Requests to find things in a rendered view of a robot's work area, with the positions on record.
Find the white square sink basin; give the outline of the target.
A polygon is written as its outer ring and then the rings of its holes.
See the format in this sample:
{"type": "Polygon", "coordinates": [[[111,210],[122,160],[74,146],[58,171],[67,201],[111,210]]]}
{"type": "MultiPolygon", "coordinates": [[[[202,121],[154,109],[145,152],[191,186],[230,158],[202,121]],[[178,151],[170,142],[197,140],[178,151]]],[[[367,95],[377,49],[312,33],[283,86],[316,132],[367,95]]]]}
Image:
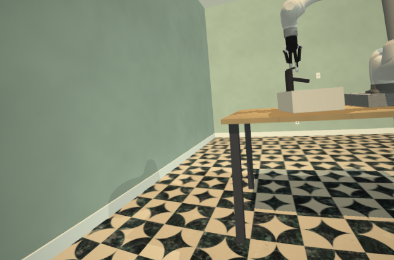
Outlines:
{"type": "Polygon", "coordinates": [[[290,113],[345,110],[343,87],[277,93],[278,110],[290,113]]]}

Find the black mixer tap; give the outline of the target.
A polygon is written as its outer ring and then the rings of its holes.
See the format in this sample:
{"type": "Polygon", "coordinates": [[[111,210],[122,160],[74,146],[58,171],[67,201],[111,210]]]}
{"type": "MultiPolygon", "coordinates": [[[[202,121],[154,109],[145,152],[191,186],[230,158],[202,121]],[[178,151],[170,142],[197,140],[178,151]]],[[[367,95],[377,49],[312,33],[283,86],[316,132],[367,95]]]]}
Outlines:
{"type": "Polygon", "coordinates": [[[286,69],[285,71],[285,84],[286,84],[286,91],[293,91],[294,90],[294,81],[309,83],[309,79],[303,78],[293,78],[292,69],[286,69]]]}

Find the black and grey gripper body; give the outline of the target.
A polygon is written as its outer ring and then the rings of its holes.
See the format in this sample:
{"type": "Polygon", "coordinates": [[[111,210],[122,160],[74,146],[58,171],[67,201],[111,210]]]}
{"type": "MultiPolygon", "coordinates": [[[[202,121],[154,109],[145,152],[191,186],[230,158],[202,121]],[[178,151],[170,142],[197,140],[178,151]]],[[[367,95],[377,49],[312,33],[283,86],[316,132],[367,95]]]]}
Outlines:
{"type": "Polygon", "coordinates": [[[292,46],[294,47],[295,51],[297,50],[298,44],[297,44],[297,36],[296,35],[292,35],[292,36],[286,37],[285,38],[285,43],[286,43],[287,51],[289,51],[288,48],[290,47],[290,52],[293,52],[292,51],[292,46]]]}

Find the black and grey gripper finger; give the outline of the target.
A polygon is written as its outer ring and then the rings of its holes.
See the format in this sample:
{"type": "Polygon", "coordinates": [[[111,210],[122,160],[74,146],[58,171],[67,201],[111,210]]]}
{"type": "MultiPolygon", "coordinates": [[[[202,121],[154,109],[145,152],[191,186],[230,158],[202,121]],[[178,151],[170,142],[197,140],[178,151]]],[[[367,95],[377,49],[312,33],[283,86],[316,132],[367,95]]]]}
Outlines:
{"type": "Polygon", "coordinates": [[[285,55],[286,63],[289,63],[290,68],[293,68],[293,65],[292,65],[292,52],[290,52],[290,47],[288,48],[288,50],[289,50],[289,56],[287,54],[287,49],[283,50],[283,53],[285,55]]]}
{"type": "Polygon", "coordinates": [[[298,53],[297,53],[297,51],[294,50],[293,46],[292,46],[292,51],[293,51],[294,60],[295,60],[295,71],[299,72],[298,71],[298,62],[301,61],[301,49],[302,49],[302,46],[297,46],[297,47],[298,47],[298,53]]]}

